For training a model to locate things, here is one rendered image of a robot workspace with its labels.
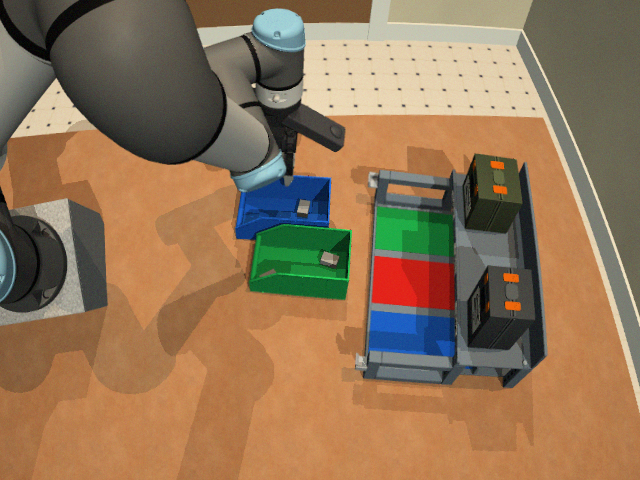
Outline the green bin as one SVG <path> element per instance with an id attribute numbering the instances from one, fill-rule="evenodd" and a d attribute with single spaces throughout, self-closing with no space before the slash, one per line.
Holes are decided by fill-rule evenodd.
<path id="1" fill-rule="evenodd" d="M 282 224 L 256 236 L 250 281 L 254 292 L 345 300 L 352 230 Z M 323 252 L 336 269 L 320 264 Z M 274 269 L 276 273 L 260 277 Z"/>

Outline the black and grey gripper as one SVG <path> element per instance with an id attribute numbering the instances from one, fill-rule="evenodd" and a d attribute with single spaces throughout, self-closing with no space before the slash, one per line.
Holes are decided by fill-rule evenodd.
<path id="1" fill-rule="evenodd" d="M 272 131 L 272 134 L 275 138 L 275 141 L 278 144 L 279 149 L 282 150 L 282 157 L 284 153 L 284 163 L 286 165 L 287 171 L 283 176 L 283 178 L 285 182 L 285 187 L 288 187 L 294 179 L 295 153 L 296 153 L 296 147 L 297 147 L 298 133 L 290 129 L 289 127 L 281 124 L 281 121 L 284 115 L 291 114 L 300 107 L 301 99 L 296 104 L 283 109 L 270 108 L 262 104 L 260 101 L 259 103 L 264 112 L 268 125 Z M 283 115 L 283 116 L 274 116 L 274 115 Z M 296 147 L 295 147 L 295 138 L 296 138 Z"/>

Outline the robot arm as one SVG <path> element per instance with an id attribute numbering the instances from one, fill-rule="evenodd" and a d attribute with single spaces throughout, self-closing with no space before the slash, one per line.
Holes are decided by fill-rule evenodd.
<path id="1" fill-rule="evenodd" d="M 243 193 L 285 175 L 258 100 L 283 109 L 303 95 L 305 29 L 293 11 L 263 11 L 252 32 L 207 47 L 186 0 L 0 0 L 0 23 L 0 171 L 57 78 L 93 126 L 140 158 L 227 169 Z M 42 309 L 66 274 L 57 232 L 11 217 L 0 186 L 0 307 Z"/>

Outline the blue bin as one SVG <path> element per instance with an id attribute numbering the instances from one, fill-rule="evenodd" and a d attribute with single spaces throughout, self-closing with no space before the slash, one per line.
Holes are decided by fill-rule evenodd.
<path id="1" fill-rule="evenodd" d="M 241 193 L 236 222 L 239 237 L 256 240 L 256 233 L 282 224 L 329 228 L 330 196 L 331 178 L 296 175 L 288 187 L 282 177 Z M 307 218 L 297 216 L 300 199 L 310 201 Z"/>

